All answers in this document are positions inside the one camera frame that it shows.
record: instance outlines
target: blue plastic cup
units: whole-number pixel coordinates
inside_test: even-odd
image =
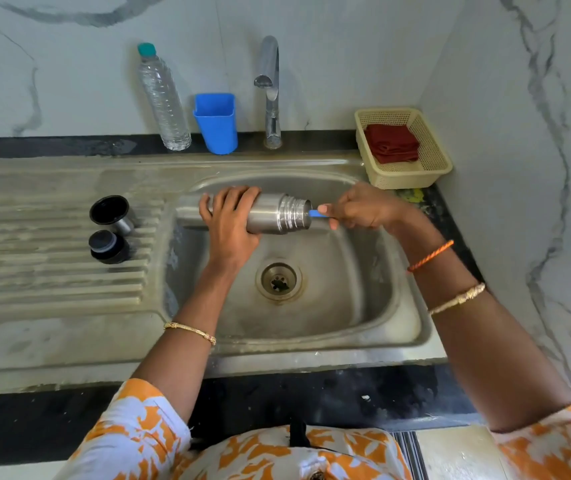
[[[215,155],[227,155],[237,148],[234,112],[234,94],[197,94],[194,97],[192,114],[201,128],[207,149]]]

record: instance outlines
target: drain strainer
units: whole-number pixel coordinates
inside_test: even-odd
[[[268,298],[290,298],[300,288],[298,273],[284,262],[268,264],[257,277],[259,291]]]

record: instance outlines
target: stainless steel water bottle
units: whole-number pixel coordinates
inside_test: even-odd
[[[207,226],[199,214],[202,193],[184,194],[178,199],[178,222],[188,228],[205,229]],[[212,212],[213,196],[209,208]],[[309,200],[288,194],[259,194],[248,215],[248,232],[254,234],[286,234],[310,227],[312,221]]]

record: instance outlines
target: plastic water bottle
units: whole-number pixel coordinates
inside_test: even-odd
[[[185,150],[192,143],[190,131],[168,66],[151,43],[139,44],[139,78],[152,105],[163,144],[169,150]]]

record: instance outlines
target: orange floral shirt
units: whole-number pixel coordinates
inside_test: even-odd
[[[162,393],[123,383],[55,480],[412,480],[402,451],[380,429],[308,427],[315,448],[292,448],[288,426],[233,436],[199,454]],[[513,433],[494,435],[524,479],[571,479],[571,406]]]

